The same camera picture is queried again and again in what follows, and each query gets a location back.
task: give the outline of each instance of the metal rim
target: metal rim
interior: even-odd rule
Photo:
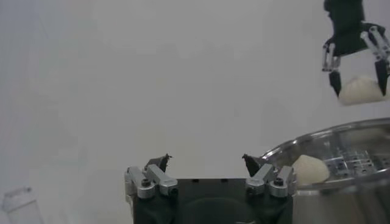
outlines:
[[[326,128],[321,131],[312,132],[310,134],[306,134],[296,139],[282,143],[277,147],[268,150],[263,156],[261,156],[261,158],[267,161],[272,155],[280,153],[282,150],[286,150],[293,145],[299,144],[301,142],[309,141],[318,138],[320,136],[327,136],[332,133],[338,133],[341,131],[347,131],[351,129],[373,128],[378,125],[390,125],[390,117],[358,121],[358,122],[350,122],[350,123]],[[299,186],[297,187],[297,193],[303,195],[315,194],[317,191],[322,191],[327,189],[340,189],[340,188],[345,188],[350,186],[359,186],[361,183],[369,183],[378,180],[390,182],[390,169],[379,170],[377,173],[368,176],[353,177],[353,178],[347,178],[343,180],[333,180],[333,181],[326,181],[324,183]]]

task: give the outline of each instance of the silver metal bracket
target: silver metal bracket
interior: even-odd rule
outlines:
[[[129,167],[124,179],[126,198],[136,194],[141,199],[148,199],[155,195],[155,184],[148,180],[138,167]]]
[[[278,176],[269,183],[269,191],[272,196],[282,198],[293,194],[295,191],[294,169],[283,166]]]
[[[165,174],[155,164],[151,164],[146,167],[146,177],[154,181],[159,186],[161,194],[173,197],[177,195],[177,180],[167,176],[167,174]]]
[[[335,57],[336,45],[331,43],[322,48],[322,71],[337,71],[341,64],[341,57]]]
[[[377,42],[376,45],[369,38],[369,33],[372,34],[372,36],[375,39],[375,42]],[[381,36],[381,34],[378,31],[378,27],[372,26],[369,29],[369,32],[362,32],[360,38],[366,43],[367,47],[371,50],[376,61],[380,61],[380,60],[388,61],[388,57],[390,56],[390,44],[386,37]]]
[[[264,164],[254,176],[245,180],[246,191],[253,195],[260,195],[264,193],[266,184],[272,181],[274,177],[274,166]]]

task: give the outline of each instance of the metal linkage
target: metal linkage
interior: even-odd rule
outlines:
[[[141,199],[152,198],[155,195],[155,184],[147,179],[142,171],[135,166],[129,167],[125,173],[126,200],[135,194]]]
[[[155,164],[146,167],[146,176],[159,186],[161,194],[169,197],[177,196],[177,180],[167,176],[167,174]]]
[[[269,190],[272,196],[283,198],[295,191],[294,169],[289,166],[283,166],[275,180],[269,183]]]
[[[370,39],[370,34],[373,36],[376,44]],[[386,95],[387,82],[390,76],[390,43],[389,40],[378,31],[377,26],[370,27],[368,32],[362,32],[361,39],[365,42],[367,47],[371,50],[375,57],[375,69],[377,72],[378,85],[382,94]]]
[[[274,177],[274,167],[270,164],[264,164],[253,177],[245,180],[246,191],[252,195],[262,194],[265,185],[272,181]]]
[[[283,198],[295,193],[295,184],[296,176],[292,167],[283,166],[275,178],[274,166],[264,164],[253,177],[246,179],[246,192],[250,196],[261,195],[268,187],[272,196]]]

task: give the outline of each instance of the clear plastic object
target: clear plastic object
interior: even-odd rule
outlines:
[[[4,195],[2,210],[11,224],[43,224],[37,200],[30,187],[24,187]]]

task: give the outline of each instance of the reflective metal surface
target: reflective metal surface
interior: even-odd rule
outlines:
[[[300,155],[323,160],[331,174],[297,186],[294,223],[390,223],[390,118],[301,136],[261,158],[280,169]]]

